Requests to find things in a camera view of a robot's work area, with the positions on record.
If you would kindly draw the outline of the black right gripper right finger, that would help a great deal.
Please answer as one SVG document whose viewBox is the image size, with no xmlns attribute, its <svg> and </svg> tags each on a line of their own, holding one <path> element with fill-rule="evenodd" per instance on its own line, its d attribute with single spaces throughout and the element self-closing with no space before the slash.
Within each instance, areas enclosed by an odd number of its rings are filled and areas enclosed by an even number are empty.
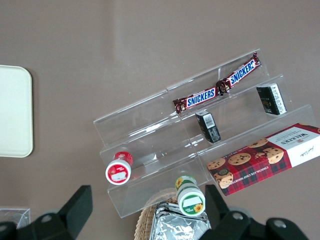
<svg viewBox="0 0 320 240">
<path fill-rule="evenodd" d="M 292 221 L 269 218 L 258 223 L 239 210 L 230 210 L 215 185 L 205 186 L 205 211 L 211 229 L 201 240 L 307 240 L 308 237 Z"/>
</svg>

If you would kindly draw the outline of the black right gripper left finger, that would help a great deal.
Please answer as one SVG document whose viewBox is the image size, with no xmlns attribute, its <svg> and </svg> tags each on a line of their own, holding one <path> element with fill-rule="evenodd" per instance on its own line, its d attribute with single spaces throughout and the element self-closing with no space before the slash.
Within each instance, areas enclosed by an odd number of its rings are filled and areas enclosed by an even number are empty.
<svg viewBox="0 0 320 240">
<path fill-rule="evenodd" d="M 47 213 L 17 229 L 12 221 L 0 223 L 2 240 L 75 240 L 93 211 L 92 187 L 82 185 L 57 213 Z"/>
</svg>

